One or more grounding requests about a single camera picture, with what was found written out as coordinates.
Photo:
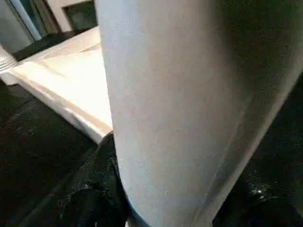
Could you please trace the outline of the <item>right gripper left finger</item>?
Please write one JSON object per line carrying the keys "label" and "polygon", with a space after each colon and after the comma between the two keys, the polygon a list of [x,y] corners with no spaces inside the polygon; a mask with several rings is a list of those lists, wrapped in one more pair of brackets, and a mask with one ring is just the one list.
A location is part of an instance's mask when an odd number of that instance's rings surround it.
{"label": "right gripper left finger", "polygon": [[108,133],[59,197],[52,227],[124,227],[129,205],[118,170],[114,133]]}

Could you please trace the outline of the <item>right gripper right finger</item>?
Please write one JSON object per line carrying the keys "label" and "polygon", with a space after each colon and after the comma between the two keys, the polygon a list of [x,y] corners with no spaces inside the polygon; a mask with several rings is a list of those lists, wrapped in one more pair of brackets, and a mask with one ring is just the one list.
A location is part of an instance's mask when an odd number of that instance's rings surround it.
{"label": "right gripper right finger", "polygon": [[255,154],[216,214],[214,227],[301,227],[292,201],[301,183],[303,155]]}

